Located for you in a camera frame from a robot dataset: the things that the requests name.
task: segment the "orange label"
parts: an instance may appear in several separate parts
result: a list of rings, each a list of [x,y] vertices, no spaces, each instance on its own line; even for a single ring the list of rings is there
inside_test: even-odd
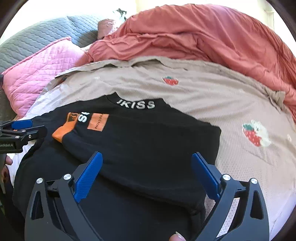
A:
[[[106,125],[109,114],[93,113],[89,126],[89,130],[102,131]]]
[[[59,127],[53,134],[52,137],[55,138],[58,142],[62,143],[63,137],[65,134],[71,132],[78,120],[78,113],[69,112],[67,115],[66,123]]]

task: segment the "strawberry embroidery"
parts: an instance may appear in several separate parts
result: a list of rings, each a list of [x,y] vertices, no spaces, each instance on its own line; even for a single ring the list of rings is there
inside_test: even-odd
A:
[[[257,147],[267,147],[271,144],[266,128],[259,121],[252,120],[251,123],[243,124],[242,132]]]
[[[260,146],[261,138],[256,136],[255,131],[247,131],[246,129],[243,130],[245,136],[252,142],[255,146]]]
[[[179,81],[171,76],[163,77],[163,81],[166,82],[168,85],[177,85]]]

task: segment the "pink quilted pillow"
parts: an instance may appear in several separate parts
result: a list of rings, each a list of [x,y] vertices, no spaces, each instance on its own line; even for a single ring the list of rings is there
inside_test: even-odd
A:
[[[18,117],[25,116],[43,88],[57,74],[86,63],[86,59],[84,51],[71,42],[71,37],[66,37],[4,71],[3,89]]]

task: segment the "gray quilted blanket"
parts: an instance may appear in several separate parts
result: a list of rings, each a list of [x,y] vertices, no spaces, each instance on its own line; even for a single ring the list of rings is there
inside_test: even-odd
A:
[[[103,18],[81,15],[43,21],[32,25],[0,45],[0,73],[42,49],[54,40],[71,36],[72,42],[85,47],[97,40],[97,24]],[[0,91],[0,121],[16,116],[3,91]]]

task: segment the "silver screw head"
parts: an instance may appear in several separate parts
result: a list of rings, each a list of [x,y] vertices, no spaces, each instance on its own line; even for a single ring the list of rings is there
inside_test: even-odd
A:
[[[257,184],[257,183],[258,183],[258,180],[257,180],[256,178],[252,178],[252,179],[251,179],[251,183],[253,183],[253,184]]]
[[[72,177],[71,174],[66,174],[66,175],[64,175],[64,179],[65,179],[65,180],[69,180],[71,177]]]
[[[231,179],[231,177],[230,177],[228,174],[224,174],[224,175],[223,175],[223,179],[224,179],[225,181],[229,181],[229,180]]]
[[[43,179],[42,179],[42,178],[38,178],[36,182],[37,182],[38,184],[40,184],[40,183],[43,182]]]

